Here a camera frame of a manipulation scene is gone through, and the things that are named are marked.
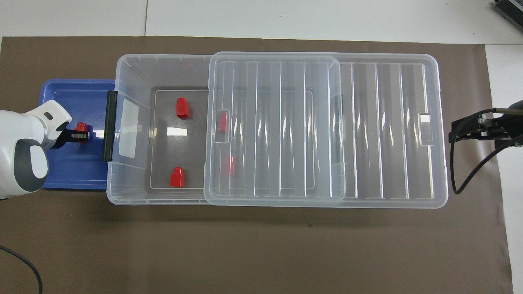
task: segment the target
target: white label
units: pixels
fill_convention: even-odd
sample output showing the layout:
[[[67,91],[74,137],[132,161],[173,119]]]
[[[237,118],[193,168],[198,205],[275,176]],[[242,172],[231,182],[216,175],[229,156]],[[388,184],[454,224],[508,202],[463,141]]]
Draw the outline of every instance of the white label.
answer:
[[[118,152],[125,157],[134,158],[138,133],[138,106],[127,99],[123,100],[120,145]]]

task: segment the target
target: cable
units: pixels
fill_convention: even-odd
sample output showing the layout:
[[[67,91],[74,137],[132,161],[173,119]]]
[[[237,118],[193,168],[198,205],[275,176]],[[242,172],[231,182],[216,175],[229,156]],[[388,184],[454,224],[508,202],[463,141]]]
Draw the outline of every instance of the cable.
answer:
[[[13,250],[11,250],[7,247],[3,247],[2,245],[0,245],[0,250],[3,250],[5,252],[9,253],[10,255],[18,258],[19,260],[23,261],[25,264],[27,264],[27,266],[29,266],[32,269],[33,273],[36,276],[36,280],[38,281],[38,294],[42,294],[42,279],[40,278],[40,274],[38,273],[38,270],[36,269],[36,267],[31,262],[29,262],[27,259],[25,259],[23,256],[21,256],[20,254],[14,252]]]
[[[472,177],[480,170],[481,167],[483,167],[483,165],[485,165],[490,159],[492,159],[494,156],[496,156],[496,154],[501,152],[503,149],[506,149],[506,148],[512,146],[514,143],[518,142],[519,140],[523,139],[523,134],[521,134],[521,135],[516,136],[515,138],[503,143],[502,145],[498,146],[498,148],[496,148],[489,155],[487,155],[483,160],[481,160],[481,162],[469,173],[469,175],[467,176],[467,178],[465,179],[463,184],[461,184],[459,189],[456,189],[456,180],[454,179],[454,144],[456,143],[457,134],[459,134],[459,132],[461,131],[461,129],[463,128],[463,126],[466,123],[468,123],[470,120],[472,120],[474,118],[477,119],[478,116],[480,116],[482,114],[486,114],[489,112],[493,112],[493,113],[496,113],[496,112],[504,113],[505,112],[504,111],[505,109],[499,109],[499,110],[500,111],[497,111],[496,108],[491,108],[491,109],[485,109],[485,110],[478,111],[468,117],[463,118],[463,120],[456,127],[456,130],[454,131],[454,133],[452,135],[452,140],[450,142],[450,180],[452,182],[452,190],[454,190],[455,194],[459,194],[459,193],[463,192],[463,190],[465,189],[467,184],[470,182]]]

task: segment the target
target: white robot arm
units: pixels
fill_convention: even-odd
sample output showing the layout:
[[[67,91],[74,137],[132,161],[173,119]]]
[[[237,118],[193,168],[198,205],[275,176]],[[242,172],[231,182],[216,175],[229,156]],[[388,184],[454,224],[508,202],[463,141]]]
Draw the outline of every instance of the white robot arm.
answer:
[[[49,171],[50,149],[72,121],[50,100],[25,113],[0,110],[0,199],[38,190]]]

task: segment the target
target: translucent lid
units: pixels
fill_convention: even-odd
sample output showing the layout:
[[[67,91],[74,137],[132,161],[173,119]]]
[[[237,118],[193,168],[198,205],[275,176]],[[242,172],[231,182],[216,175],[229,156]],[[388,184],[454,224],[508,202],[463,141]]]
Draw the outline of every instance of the translucent lid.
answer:
[[[214,205],[443,206],[436,61],[424,54],[215,54],[204,196]]]

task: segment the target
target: brown surface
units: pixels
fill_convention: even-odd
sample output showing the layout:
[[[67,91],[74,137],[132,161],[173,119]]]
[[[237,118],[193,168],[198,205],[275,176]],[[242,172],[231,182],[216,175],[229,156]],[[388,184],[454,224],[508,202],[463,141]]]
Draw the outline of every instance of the brown surface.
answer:
[[[483,45],[178,38],[4,37],[0,109],[28,111],[50,78],[114,78],[126,53],[428,53],[446,132],[490,108]],[[457,146],[458,181],[488,143]],[[497,164],[436,210],[119,207],[104,192],[41,190],[0,202],[0,244],[44,293],[510,293]],[[0,293],[36,292],[0,252]]]

